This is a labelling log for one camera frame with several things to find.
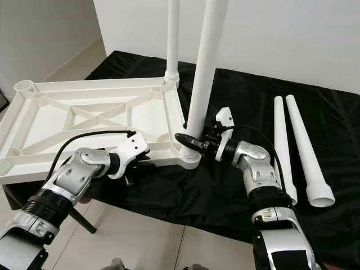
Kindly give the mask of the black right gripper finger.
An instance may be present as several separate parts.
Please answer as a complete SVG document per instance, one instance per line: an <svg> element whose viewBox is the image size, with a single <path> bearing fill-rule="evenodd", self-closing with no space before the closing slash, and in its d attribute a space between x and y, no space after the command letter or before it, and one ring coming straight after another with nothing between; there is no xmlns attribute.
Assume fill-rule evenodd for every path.
<svg viewBox="0 0 360 270"><path fill-rule="evenodd" d="M201 151L201 141L198 141L195 137L183 133L176 133L174 137L182 146L193 151Z"/></svg>

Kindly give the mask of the white plastic table leg tube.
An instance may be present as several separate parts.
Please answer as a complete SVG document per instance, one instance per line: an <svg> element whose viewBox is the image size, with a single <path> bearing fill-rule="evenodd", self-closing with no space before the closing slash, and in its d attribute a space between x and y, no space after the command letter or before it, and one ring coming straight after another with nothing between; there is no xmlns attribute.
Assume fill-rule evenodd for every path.
<svg viewBox="0 0 360 270"><path fill-rule="evenodd" d="M229 2L230 0L206 0L187 118L187 134L195 139L201 138L205 126L209 96L217 67L219 42L223 35Z"/></svg>
<svg viewBox="0 0 360 270"><path fill-rule="evenodd" d="M335 196L332 188L326 183L324 175L309 139L309 134L304 126L304 121L299 111L298 103L293 95L285 97L288 113L291 120L293 134L296 140L299 159L303 166L306 181L306 195L311 206L314 208L329 208L334 205Z"/></svg>
<svg viewBox="0 0 360 270"><path fill-rule="evenodd" d="M178 29L179 0L168 0L167 47L164 80L166 84L178 87Z"/></svg>
<svg viewBox="0 0 360 270"><path fill-rule="evenodd" d="M273 98L273 146L278 155L278 162L281 165L281 174L286 193L291 198L291 203L298 203L298 192L293 184L291 175L290 147L286 131L285 103L282 97Z"/></svg>

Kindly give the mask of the white plastic table top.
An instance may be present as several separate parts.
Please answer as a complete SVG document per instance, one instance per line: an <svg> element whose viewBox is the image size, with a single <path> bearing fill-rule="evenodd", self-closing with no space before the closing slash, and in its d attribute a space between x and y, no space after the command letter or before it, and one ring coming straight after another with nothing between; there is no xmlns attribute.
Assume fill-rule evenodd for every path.
<svg viewBox="0 0 360 270"><path fill-rule="evenodd" d="M113 149L130 129L146 137L155 165L179 165L185 115L177 88L162 77L144 79L68 80L15 84L0 124L2 185L39 182L70 137L61 157L79 147Z"/></svg>

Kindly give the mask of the black metal table leg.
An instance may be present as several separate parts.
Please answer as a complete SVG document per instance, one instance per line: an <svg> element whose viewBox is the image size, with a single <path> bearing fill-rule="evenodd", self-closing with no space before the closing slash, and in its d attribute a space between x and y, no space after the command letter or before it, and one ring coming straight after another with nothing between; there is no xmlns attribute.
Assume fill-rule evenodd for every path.
<svg viewBox="0 0 360 270"><path fill-rule="evenodd" d="M80 204L74 206L74 208L70 209L69 215L73 218L80 226L83 227L90 234L95 234L97 232L97 227L95 227L83 214L87 211L87 207L90 204Z"/></svg>

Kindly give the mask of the black table cloth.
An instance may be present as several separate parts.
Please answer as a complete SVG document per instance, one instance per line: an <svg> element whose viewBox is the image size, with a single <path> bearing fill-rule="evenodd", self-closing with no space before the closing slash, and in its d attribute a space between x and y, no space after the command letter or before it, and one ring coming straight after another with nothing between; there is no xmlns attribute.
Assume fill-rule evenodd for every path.
<svg viewBox="0 0 360 270"><path fill-rule="evenodd" d="M228 106L237 124L272 137L273 98L288 95L296 99L322 175L335 196L328 208L308 204L295 139L289 134L292 179L301 198L296 210L303 231L324 262L360 270L360 95L218 69L209 112ZM87 196L133 213L250 242L250 204L241 172L227 164L203 160L195 170L167 165L149 170L131 187L103 178L92 183Z"/></svg>

